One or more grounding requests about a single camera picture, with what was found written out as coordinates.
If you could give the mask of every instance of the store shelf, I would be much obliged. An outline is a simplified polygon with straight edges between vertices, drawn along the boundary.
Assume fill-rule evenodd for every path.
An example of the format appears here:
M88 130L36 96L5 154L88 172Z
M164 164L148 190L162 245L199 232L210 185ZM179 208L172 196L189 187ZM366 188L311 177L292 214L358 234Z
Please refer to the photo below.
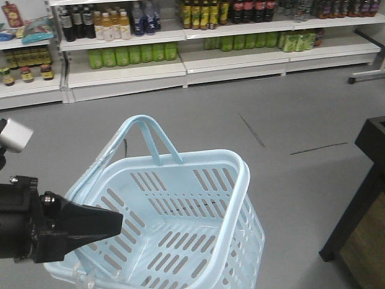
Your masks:
M185 40L186 37L183 33L183 29L180 24L174 19L166 19L162 21L162 30L157 31L155 35L143 35L141 37L132 35L130 40L113 40L106 42L98 39L76 39L74 42L67 42L63 39L60 43L62 51L78 51L85 49L95 48L107 48L107 47L118 47L118 46L129 46L129 45L142 45L148 43L160 43L160 42L172 42Z
M293 30L375 24L375 23L385 23L385 16L382 14L377 14L374 17L344 17L344 18L334 18L334 19L314 18L314 19L309 19L308 21L305 21L305 22L294 23Z
M38 45L47 45L47 44L49 44L49 39L30 43L30 44L23 44L21 38L14 38L14 39L9 40L9 41L1 41L0 42L0 50L38 46Z

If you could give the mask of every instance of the water bottle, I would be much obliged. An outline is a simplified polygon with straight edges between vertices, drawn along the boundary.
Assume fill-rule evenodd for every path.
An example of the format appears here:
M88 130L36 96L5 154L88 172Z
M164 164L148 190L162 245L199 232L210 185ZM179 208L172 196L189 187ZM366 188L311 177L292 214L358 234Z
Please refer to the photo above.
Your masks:
M138 1L134 2L134 8L132 9L132 18L134 20L134 34L136 36L143 36L144 16Z
M147 35L155 34L155 12L152 7L152 2L147 1L146 9L144 10L144 14L146 15L146 33Z

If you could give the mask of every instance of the dark bottle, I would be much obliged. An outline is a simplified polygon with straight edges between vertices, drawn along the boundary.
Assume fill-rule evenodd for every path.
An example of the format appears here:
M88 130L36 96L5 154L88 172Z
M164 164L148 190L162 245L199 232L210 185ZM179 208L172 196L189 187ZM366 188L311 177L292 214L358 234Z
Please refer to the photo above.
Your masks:
M77 6L72 8L73 28L75 29L76 38L84 38L84 25L82 20L82 14L79 12Z
M249 23L251 21L251 14L253 11L253 1L245 0L243 4L243 18L242 22Z
M263 22L263 15L265 14L266 0L257 0L255 2L254 22Z
M84 7L83 22L85 25L85 36L91 39L95 38L96 35L95 35L94 21L93 21L92 13L89 7Z
M366 17L369 14L370 7L371 7L370 0L362 0L359 17Z
M263 17L263 21L271 22L274 16L274 7L276 6L276 2L272 0L267 0L266 9L265 9L265 17Z
M242 22L242 12L243 12L243 0L234 0L233 4L233 15L232 22L239 24Z
M72 26L72 20L70 14L68 14L68 11L66 9L61 11L61 26L63 27L63 34L64 37L68 42L73 42L76 39L75 36L75 30Z

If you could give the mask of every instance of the jar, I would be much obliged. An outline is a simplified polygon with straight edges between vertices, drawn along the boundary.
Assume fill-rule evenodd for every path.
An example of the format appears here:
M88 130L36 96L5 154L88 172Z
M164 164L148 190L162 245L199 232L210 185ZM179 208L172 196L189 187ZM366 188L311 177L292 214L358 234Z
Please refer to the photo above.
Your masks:
M42 73L42 77L44 80L53 80L54 72L52 71L52 67L50 64L40 65L40 72Z
M24 82L26 83L30 83L30 82L33 82L34 80L34 75L32 74L32 72L30 71L29 69L29 66L23 66L20 68L20 72L22 74L22 79Z
M2 82L6 86L12 86L14 84L14 78L11 75L10 68L6 67L3 69L0 69L0 74L2 75Z

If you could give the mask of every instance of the light blue plastic basket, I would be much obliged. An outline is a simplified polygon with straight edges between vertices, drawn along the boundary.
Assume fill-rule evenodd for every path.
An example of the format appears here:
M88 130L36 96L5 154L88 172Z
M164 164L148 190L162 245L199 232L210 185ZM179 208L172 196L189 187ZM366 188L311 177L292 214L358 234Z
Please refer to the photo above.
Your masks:
M151 156L109 165L134 124ZM158 154L149 126L170 154ZM178 153L151 117L131 117L66 195L122 213L122 233L45 267L87 289L252 289L265 236L246 194L249 179L236 153Z

